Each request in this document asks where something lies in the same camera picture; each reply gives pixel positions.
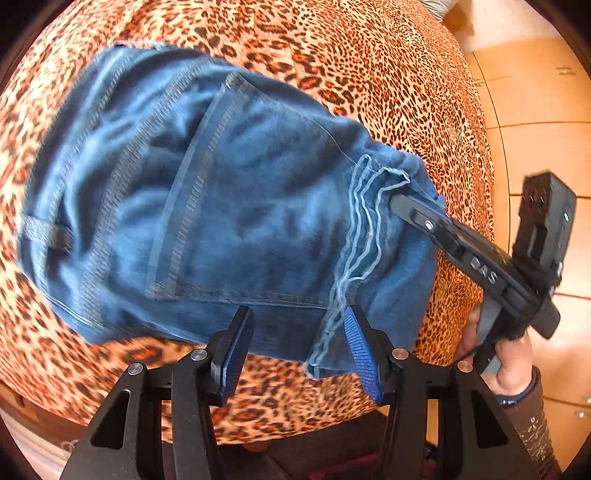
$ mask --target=leopard print ottoman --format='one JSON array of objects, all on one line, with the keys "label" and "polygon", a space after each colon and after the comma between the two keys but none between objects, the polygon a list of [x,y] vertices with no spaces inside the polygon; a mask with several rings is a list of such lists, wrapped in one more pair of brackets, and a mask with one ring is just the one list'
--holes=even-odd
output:
[{"label": "leopard print ottoman", "polygon": [[[0,96],[0,378],[86,424],[135,361],[158,367],[193,345],[138,338],[87,345],[18,271],[24,183],[67,91],[108,44],[198,48],[287,82],[371,135],[423,157],[450,215],[491,238],[492,165],[458,45],[418,0],[76,0],[37,38]],[[450,362],[478,288],[440,258],[415,352]],[[219,443],[267,440],[371,411],[356,375],[312,381],[301,365],[249,355],[236,395],[213,413]],[[163,438],[171,439],[170,406]]]}]

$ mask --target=denim fabric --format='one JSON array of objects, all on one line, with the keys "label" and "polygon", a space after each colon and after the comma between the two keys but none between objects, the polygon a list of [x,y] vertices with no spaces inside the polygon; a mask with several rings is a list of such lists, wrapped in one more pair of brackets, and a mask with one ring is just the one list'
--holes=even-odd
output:
[{"label": "denim fabric", "polygon": [[420,158],[303,92],[194,50],[102,52],[54,120],[29,179],[22,270],[92,343],[207,342],[239,304],[250,351],[353,371],[355,302],[412,347],[436,249],[388,212],[444,208]]}]

